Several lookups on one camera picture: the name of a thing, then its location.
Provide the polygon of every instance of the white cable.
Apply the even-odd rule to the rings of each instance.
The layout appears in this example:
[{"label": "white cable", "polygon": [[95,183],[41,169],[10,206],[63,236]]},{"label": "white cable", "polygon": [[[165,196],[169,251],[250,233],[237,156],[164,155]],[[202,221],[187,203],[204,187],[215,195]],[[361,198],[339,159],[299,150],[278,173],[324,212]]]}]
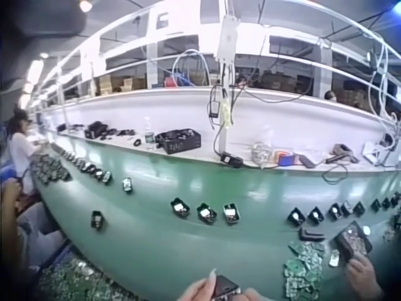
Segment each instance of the white cable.
[{"label": "white cable", "polygon": [[196,50],[196,49],[188,49],[188,50],[185,50],[183,53],[181,53],[181,54],[175,59],[175,61],[174,61],[173,68],[172,68],[172,70],[171,70],[171,72],[172,72],[172,79],[173,79],[174,85],[178,86],[177,82],[175,81],[175,68],[177,67],[177,64],[178,64],[179,60],[180,60],[182,57],[184,57],[184,56],[188,56],[188,53],[191,53],[191,52],[194,52],[194,53],[196,53],[197,55],[200,56],[200,58],[201,58],[201,60],[202,60],[202,62],[203,62],[203,64],[204,64],[204,68],[205,68],[205,71],[206,71],[206,75],[207,75],[207,77],[208,77],[208,79],[209,79],[209,84],[210,84],[211,74],[210,74],[210,72],[209,72],[209,67],[207,66],[207,62],[206,62],[205,57],[203,56],[202,53],[200,53],[200,52],[199,52],[198,50]]}]

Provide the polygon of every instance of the dark hair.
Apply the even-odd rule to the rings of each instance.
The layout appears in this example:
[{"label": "dark hair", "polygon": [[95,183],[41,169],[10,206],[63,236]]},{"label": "dark hair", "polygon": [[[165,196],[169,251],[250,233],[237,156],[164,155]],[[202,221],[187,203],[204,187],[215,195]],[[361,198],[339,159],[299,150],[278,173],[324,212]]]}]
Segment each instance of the dark hair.
[{"label": "dark hair", "polygon": [[28,113],[20,108],[15,108],[14,116],[12,116],[10,120],[8,120],[8,125],[7,125],[8,137],[11,138],[15,133],[23,132],[21,128],[22,120],[29,121]]},{"label": "dark hair", "polygon": [[325,100],[330,100],[330,99],[332,99],[333,97],[336,97],[336,95],[335,95],[335,93],[334,93],[333,91],[327,91],[327,92],[325,93]]}]

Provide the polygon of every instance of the wall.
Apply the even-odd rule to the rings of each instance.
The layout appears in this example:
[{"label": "wall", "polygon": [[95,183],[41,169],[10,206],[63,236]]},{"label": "wall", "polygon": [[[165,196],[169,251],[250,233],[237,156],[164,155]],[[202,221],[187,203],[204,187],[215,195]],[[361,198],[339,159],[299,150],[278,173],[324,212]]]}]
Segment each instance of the wall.
[{"label": "wall", "polygon": [[[266,100],[286,100],[292,94],[260,92]],[[212,142],[215,133],[206,114],[207,88],[153,89],[114,96],[99,97],[79,105],[67,105],[71,124],[88,125],[96,120],[119,129],[142,132],[144,117],[150,117],[155,132],[190,127]],[[64,123],[60,108],[44,111],[53,128]],[[360,153],[367,140],[383,135],[379,122],[371,114],[338,103],[303,97],[296,102],[267,104],[241,95],[234,108],[234,125],[229,129],[229,149],[240,145],[243,150],[258,140],[276,147],[318,152],[331,151],[333,144],[344,143]]]}]

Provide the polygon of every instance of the hand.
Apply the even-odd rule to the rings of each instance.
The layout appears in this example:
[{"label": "hand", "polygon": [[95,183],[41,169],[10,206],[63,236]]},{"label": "hand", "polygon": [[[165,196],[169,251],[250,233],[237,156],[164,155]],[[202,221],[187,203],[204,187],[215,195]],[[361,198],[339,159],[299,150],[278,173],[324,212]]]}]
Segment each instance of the hand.
[{"label": "hand", "polygon": [[352,288],[362,300],[377,300],[383,291],[376,281],[375,269],[368,258],[356,253],[346,266],[346,274]]},{"label": "hand", "polygon": [[211,271],[208,279],[202,279],[191,284],[179,301],[210,301],[216,286],[216,272]]},{"label": "hand", "polygon": [[8,179],[4,185],[4,199],[15,202],[21,193],[21,185],[14,178]]},{"label": "hand", "polygon": [[235,295],[232,301],[269,301],[265,297],[260,296],[260,294],[253,288],[247,289],[243,294]]}]

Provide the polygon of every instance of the fluorescent light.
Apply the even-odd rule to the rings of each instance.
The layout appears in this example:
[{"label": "fluorescent light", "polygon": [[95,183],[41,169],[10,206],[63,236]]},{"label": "fluorescent light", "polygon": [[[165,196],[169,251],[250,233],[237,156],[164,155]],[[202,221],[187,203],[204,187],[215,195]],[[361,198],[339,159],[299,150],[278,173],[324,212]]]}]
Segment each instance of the fluorescent light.
[{"label": "fluorescent light", "polygon": [[41,58],[47,59],[47,58],[49,57],[49,54],[46,53],[46,52],[42,52],[39,56],[40,56]]},{"label": "fluorescent light", "polygon": [[80,1],[80,8],[84,13],[87,13],[92,9],[92,3],[88,2],[87,0],[81,0]]},{"label": "fluorescent light", "polygon": [[26,83],[25,86],[24,86],[24,92],[28,93],[28,94],[31,94],[32,91],[33,91],[33,84],[30,83],[30,82]]},{"label": "fluorescent light", "polygon": [[19,98],[19,106],[21,109],[25,109],[26,105],[28,104],[29,100],[31,99],[31,94],[22,94],[21,97]]},{"label": "fluorescent light", "polygon": [[43,65],[44,63],[42,60],[32,61],[31,67],[28,70],[28,75],[26,76],[26,80],[33,85],[37,84],[40,78],[40,74],[42,74]]}]

